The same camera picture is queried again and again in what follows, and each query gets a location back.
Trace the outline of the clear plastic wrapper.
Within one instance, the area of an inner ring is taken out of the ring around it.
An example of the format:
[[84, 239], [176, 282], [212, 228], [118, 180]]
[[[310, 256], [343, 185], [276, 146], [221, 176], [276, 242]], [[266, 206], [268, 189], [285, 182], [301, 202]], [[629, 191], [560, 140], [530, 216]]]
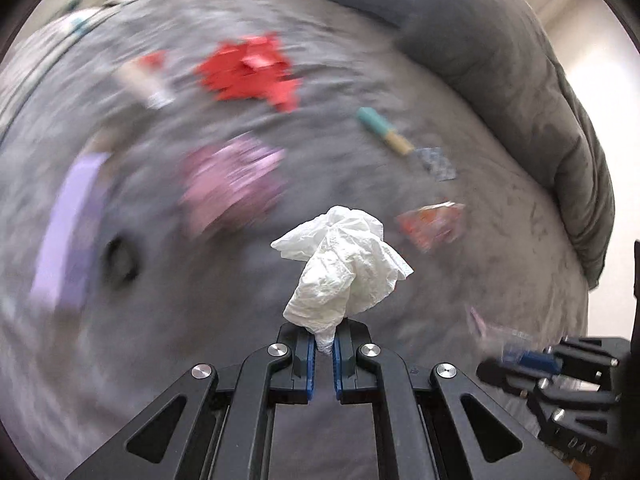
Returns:
[[533, 350], [536, 341], [529, 334], [513, 328], [490, 324], [474, 307], [466, 308], [466, 322], [483, 356], [514, 361], [525, 351]]

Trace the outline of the white tissue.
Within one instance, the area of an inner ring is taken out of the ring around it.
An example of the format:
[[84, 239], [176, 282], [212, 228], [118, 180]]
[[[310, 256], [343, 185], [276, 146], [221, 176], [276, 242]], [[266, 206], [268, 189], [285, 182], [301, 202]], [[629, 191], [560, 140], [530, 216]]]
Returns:
[[384, 226], [365, 211], [334, 206], [271, 243], [283, 259], [305, 266], [284, 318], [332, 353], [337, 326], [375, 307], [413, 274], [384, 240]]

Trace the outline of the red clear snack wrapper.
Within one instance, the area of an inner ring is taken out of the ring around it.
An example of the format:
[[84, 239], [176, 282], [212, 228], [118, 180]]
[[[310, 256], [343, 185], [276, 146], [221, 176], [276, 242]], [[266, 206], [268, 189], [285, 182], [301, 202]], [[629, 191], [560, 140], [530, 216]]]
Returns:
[[423, 206], [396, 218], [399, 231], [421, 252], [457, 240], [464, 231], [465, 206], [443, 202]]

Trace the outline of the pink paper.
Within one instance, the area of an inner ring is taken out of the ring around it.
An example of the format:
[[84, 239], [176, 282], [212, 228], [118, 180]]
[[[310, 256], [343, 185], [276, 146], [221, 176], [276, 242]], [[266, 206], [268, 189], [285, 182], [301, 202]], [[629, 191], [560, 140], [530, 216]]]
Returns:
[[188, 235], [236, 231], [268, 216], [284, 191], [279, 167], [285, 155], [249, 133], [186, 155], [180, 205]]

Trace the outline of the teal and tan tube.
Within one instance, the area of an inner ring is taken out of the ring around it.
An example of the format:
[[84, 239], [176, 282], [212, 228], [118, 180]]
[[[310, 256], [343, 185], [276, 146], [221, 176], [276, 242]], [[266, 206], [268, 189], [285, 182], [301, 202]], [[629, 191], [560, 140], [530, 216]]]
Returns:
[[361, 125], [386, 144], [401, 157], [411, 155], [416, 147], [402, 136], [396, 128], [381, 114], [371, 107], [360, 107], [357, 118]]

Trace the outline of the white red tube wrapper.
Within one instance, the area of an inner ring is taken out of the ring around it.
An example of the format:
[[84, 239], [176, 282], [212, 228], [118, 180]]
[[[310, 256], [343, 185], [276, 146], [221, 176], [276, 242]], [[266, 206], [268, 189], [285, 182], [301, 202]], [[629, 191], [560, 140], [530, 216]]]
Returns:
[[164, 76], [166, 52], [153, 51], [130, 58], [114, 71], [115, 80], [150, 110], [161, 110], [175, 101]]

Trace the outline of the red paper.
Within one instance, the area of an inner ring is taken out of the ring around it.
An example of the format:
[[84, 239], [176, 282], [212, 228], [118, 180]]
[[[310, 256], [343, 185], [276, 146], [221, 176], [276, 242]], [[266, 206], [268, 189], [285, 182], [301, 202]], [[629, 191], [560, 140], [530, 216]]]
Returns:
[[282, 113], [296, 110], [300, 79], [273, 32], [226, 41], [195, 67], [201, 85], [217, 101], [259, 100]]

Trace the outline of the lilac rectangular box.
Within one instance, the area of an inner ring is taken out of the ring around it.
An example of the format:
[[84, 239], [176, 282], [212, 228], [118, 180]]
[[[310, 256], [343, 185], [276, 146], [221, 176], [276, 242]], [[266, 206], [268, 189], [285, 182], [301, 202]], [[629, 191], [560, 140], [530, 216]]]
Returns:
[[100, 180], [107, 152], [79, 155], [70, 165], [40, 245], [30, 299], [49, 311], [80, 310], [96, 258], [96, 239], [110, 186]]

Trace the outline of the silver blister pack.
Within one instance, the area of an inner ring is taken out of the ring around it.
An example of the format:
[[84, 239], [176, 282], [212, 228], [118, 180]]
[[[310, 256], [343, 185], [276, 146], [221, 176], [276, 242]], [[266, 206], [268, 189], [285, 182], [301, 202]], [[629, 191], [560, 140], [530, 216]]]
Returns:
[[417, 148], [414, 156], [436, 181], [451, 181], [457, 177], [456, 168], [441, 148]]

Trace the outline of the grey bed blanket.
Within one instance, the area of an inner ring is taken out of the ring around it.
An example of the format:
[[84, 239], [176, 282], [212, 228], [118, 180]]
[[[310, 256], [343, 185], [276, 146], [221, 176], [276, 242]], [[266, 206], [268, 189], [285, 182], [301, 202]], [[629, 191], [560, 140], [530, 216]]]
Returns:
[[[192, 238], [190, 153], [247, 133], [280, 148], [265, 219]], [[126, 234], [142, 269], [100, 270], [86, 304], [29, 297], [70, 165], [118, 155], [100, 245]], [[361, 319], [408, 363], [473, 373], [469, 309], [537, 344], [579, 334], [588, 285], [551, 195], [394, 32], [329, 0], [138, 0], [54, 64], [1, 149], [1, 418], [34, 474], [62, 479], [192, 365], [270, 344], [294, 292], [349, 298], [359, 263], [331, 243], [274, 247], [335, 206], [383, 223], [408, 278]]]

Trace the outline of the dark grey folded duvet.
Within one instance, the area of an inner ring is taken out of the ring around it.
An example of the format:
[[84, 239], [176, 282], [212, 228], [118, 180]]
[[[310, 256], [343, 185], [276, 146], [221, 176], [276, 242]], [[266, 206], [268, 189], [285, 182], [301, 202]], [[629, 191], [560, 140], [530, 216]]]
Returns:
[[331, 0], [398, 31], [399, 49], [457, 91], [558, 204], [590, 287], [615, 218], [601, 143], [525, 0]]

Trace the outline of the floral patterned bed sheet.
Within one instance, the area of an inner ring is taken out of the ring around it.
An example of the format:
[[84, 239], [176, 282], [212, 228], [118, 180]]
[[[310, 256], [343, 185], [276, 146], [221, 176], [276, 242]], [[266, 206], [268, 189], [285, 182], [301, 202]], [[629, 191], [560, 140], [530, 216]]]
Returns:
[[52, 66], [88, 32], [137, 0], [63, 0], [1, 60], [1, 132], [6, 133]]

